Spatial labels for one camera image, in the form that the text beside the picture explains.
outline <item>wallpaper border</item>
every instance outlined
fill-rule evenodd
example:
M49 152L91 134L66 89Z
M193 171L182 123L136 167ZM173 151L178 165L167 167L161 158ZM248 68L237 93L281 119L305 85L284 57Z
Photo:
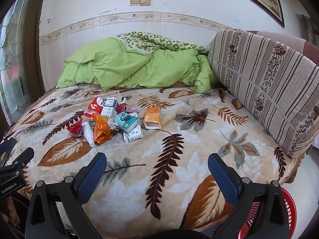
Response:
M39 36L39 44L47 44L56 39L69 35L71 33L94 28L97 26L123 23L123 22L166 22L166 23L179 23L179 24L187 24L202 28L207 28L215 31L219 31L221 29L233 29L227 25L223 25L221 23L217 23L215 21L207 20L200 17L195 17L186 14L180 13L169 13L169 12L152 12L152 11L144 11L144 12L123 12L116 14L108 14L101 15L98 17L86 19L83 21L79 21L73 23L71 25L65 26L61 29L58 29L46 36Z

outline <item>blanket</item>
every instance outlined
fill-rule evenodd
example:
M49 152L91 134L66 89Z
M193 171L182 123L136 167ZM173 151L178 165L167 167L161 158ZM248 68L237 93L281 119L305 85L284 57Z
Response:
M169 87L182 82L195 92L211 90L217 78L207 60L209 46L130 32L86 44L64 61L57 88L78 83L112 87Z
M125 144L122 132L90 148L66 127L79 120L96 96L119 92L128 107L161 107L162 129ZM226 219L232 206L207 167L217 152L240 176L254 182L284 183L299 164L288 158L264 127L225 89L195 94L190 88L110 90L81 84L54 90L32 105L9 131L15 145L8 163L32 147L34 158L24 168L30 198L35 183L62 181L75 175L97 152L105 153L107 168L83 209L103 238L138 238L183 228L201 231ZM63 208L59 210L71 229Z

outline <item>red plastic basket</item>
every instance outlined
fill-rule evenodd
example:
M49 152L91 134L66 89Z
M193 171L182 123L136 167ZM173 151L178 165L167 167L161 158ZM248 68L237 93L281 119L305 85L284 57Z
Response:
M287 212L288 212L288 221L289 221L289 236L290 238L293 235L293 232L296 228L297 223L297 209L295 202L293 201L291 195L286 191L284 188L281 188L282 194L285 199ZM258 210L259 202L254 202L250 208L250 211L248 213L248 216L246 218L246 221L244 225L242 226L237 239L244 239L249 231L250 226L252 225L254 218L256 216L257 210Z

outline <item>light switch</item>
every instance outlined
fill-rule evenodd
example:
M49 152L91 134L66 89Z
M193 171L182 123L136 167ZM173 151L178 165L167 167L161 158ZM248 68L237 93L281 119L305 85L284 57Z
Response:
M130 5L133 6L133 5L139 5L140 4L140 0L131 0L130 1Z
M150 6L151 0L140 0L140 5L141 6Z

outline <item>orange box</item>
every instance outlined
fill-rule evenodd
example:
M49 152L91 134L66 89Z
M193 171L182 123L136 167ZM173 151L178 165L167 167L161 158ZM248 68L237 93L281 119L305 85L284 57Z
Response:
M162 128L162 118L160 116L160 106L148 107L144 116L144 125L147 129Z

